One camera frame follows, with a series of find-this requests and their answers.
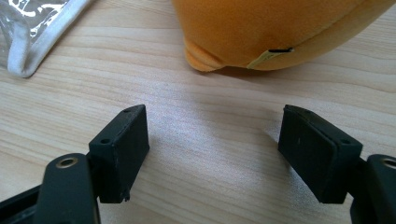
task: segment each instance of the screw hole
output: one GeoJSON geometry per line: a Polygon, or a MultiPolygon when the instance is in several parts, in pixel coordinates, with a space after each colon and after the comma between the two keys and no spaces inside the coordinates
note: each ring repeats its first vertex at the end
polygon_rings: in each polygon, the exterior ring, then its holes
{"type": "Polygon", "coordinates": [[[389,168],[396,170],[396,161],[391,159],[383,159],[382,162],[384,165],[388,166],[389,168]]]}
{"type": "Polygon", "coordinates": [[[78,159],[75,158],[75,157],[66,158],[66,159],[63,159],[61,161],[58,161],[58,163],[56,163],[56,167],[58,167],[60,169],[64,169],[64,168],[68,168],[70,166],[73,166],[77,162],[78,162],[78,159]]]}
{"type": "Polygon", "coordinates": [[[341,139],[340,141],[341,141],[342,144],[345,144],[345,145],[349,145],[350,144],[350,142],[348,140],[346,140],[346,139],[341,139]]]}
{"type": "Polygon", "coordinates": [[[102,141],[100,141],[100,143],[102,144],[107,144],[110,142],[110,139],[106,138],[106,139],[102,139],[102,141]]]}

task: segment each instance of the light wood desk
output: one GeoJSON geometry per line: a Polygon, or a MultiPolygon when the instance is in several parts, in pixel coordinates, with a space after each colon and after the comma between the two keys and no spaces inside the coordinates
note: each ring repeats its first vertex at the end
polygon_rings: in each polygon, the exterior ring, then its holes
{"type": "Polygon", "coordinates": [[[350,223],[350,196],[319,204],[277,152],[282,108],[320,114],[364,144],[364,159],[396,157],[396,6],[338,49],[280,71],[202,74],[182,50],[170,1],[101,0],[31,78],[0,70],[0,201],[145,104],[150,152],[132,200],[100,204],[103,223],[350,223]]]}

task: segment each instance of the black bracket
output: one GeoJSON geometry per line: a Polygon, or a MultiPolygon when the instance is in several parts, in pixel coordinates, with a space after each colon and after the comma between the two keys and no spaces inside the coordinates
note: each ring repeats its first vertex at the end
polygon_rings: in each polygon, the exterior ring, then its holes
{"type": "Polygon", "coordinates": [[[146,107],[124,109],[93,138],[87,156],[53,160],[41,186],[1,202],[0,224],[100,223],[96,198],[128,201],[148,152],[146,107]]]}
{"type": "Polygon", "coordinates": [[[354,224],[396,223],[396,159],[360,158],[362,144],[312,111],[286,105],[279,152],[321,203],[354,197],[354,224]]]}

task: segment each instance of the orange plush toy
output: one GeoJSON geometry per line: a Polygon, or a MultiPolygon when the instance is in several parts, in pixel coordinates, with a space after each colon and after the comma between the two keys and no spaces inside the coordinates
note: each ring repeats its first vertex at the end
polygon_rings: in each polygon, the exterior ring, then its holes
{"type": "Polygon", "coordinates": [[[275,70],[346,42],[396,0],[173,0],[192,67],[275,70]]]}

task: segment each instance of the clear plastic item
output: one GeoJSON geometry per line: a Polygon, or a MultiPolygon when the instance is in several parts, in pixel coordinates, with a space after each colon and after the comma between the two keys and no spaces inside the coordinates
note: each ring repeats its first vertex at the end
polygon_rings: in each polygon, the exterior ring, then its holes
{"type": "Polygon", "coordinates": [[[0,66],[31,76],[90,0],[0,0],[0,66]]]}

